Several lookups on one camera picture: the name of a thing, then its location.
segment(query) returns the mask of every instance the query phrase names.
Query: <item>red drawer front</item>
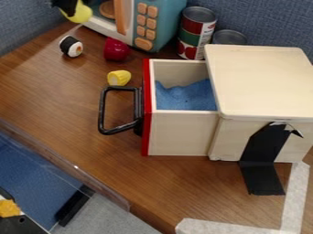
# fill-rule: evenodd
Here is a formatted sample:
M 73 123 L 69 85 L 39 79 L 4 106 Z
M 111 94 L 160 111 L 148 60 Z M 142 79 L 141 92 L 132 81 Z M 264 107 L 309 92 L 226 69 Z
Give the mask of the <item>red drawer front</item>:
M 148 156 L 152 119 L 151 80 L 149 59 L 143 61 L 143 93 L 144 93 L 144 126 L 142 135 L 142 156 Z

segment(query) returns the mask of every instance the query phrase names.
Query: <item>white wooden box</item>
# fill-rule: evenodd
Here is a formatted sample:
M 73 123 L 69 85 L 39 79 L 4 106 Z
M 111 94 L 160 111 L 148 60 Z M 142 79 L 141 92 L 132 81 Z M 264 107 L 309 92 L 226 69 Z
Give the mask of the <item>white wooden box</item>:
M 146 63 L 143 154 L 238 161 L 250 136 L 270 122 L 285 122 L 304 138 L 290 135 L 276 161 L 301 161 L 313 144 L 313 69 L 304 52 L 207 45 L 205 54 L 206 61 Z M 217 112 L 157 110 L 156 80 L 169 88 L 205 78 L 211 79 Z

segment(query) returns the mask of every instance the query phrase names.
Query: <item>wooden tabletop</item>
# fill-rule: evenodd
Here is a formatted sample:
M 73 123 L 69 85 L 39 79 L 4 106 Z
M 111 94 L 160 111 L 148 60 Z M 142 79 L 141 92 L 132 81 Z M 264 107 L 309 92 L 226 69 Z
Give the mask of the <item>wooden tabletop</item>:
M 84 44 L 78 58 L 59 50 L 68 34 Z M 158 54 L 133 50 L 126 62 L 106 61 L 104 41 L 65 23 L 2 57 L 1 129 L 163 233 L 174 233 L 183 218 L 279 229 L 285 197 L 249 196 L 236 163 L 142 157 L 141 138 L 132 131 L 98 133 L 98 102 L 109 71 L 131 71 L 129 85 L 140 87 L 143 58 L 178 58 L 169 45 Z M 108 124 L 131 120 L 132 105 L 129 94 L 110 94 Z M 305 162 L 313 165 L 313 155 Z M 290 167 L 276 164 L 285 188 Z M 310 182 L 302 228 L 307 234 L 313 229 L 312 173 Z

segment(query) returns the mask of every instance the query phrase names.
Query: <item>yellow object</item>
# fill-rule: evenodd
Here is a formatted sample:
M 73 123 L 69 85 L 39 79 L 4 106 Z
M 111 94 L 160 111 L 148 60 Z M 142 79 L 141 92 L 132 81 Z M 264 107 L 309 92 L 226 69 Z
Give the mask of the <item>yellow object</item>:
M 132 78 L 132 74 L 127 70 L 111 71 L 108 76 L 110 85 L 124 86 Z
M 0 200 L 0 217 L 19 216 L 20 213 L 20 208 L 13 200 Z
M 75 15 L 72 17 L 68 17 L 68 14 L 62 11 L 62 9 L 59 8 L 59 10 L 71 22 L 74 22 L 77 24 L 87 22 L 92 16 L 92 10 L 88 6 L 84 5 L 82 0 L 77 1 L 77 5 L 75 8 Z

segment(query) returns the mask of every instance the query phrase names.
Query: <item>toy can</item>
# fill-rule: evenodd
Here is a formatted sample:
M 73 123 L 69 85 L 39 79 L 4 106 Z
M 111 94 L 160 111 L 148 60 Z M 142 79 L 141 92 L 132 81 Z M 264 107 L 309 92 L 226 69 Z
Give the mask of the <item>toy can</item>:
M 204 58 L 204 46 L 210 43 L 217 18 L 210 9 L 191 6 L 182 13 L 178 34 L 178 54 L 184 59 L 201 60 Z
M 214 33 L 212 44 L 246 45 L 247 38 L 240 32 L 223 29 Z

